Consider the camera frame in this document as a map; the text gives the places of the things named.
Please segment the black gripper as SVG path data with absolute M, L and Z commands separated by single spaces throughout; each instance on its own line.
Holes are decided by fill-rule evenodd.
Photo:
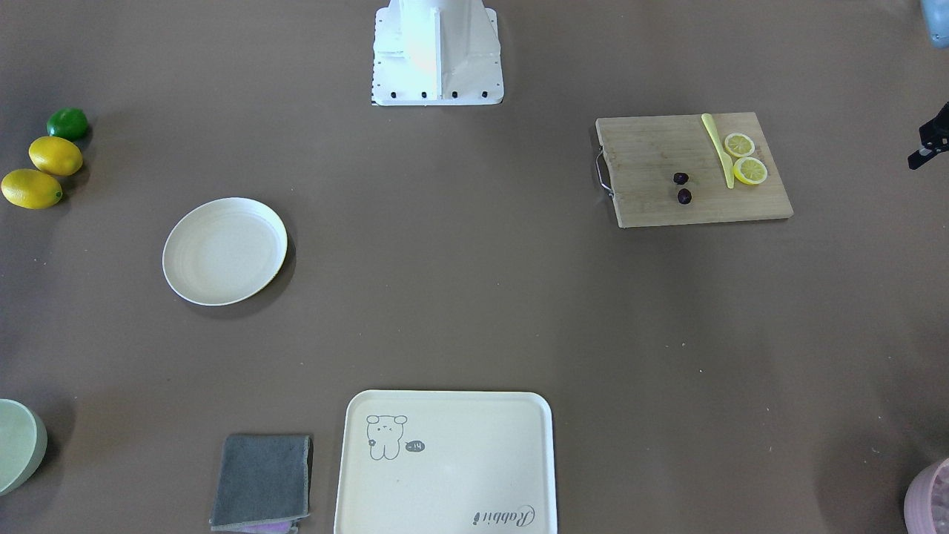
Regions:
M 939 109 L 935 117 L 919 126 L 919 142 L 921 147 L 907 157 L 907 166 L 910 170 L 919 169 L 926 162 L 935 158 L 936 153 L 947 151 L 948 148 L 948 102 Z

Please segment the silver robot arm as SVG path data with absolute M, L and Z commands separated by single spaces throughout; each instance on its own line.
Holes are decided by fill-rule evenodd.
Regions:
M 921 1 L 930 43 L 938 50 L 948 47 L 948 1 Z M 919 147 L 907 157 L 910 170 L 919 169 L 948 150 L 948 102 L 936 115 L 919 126 Z

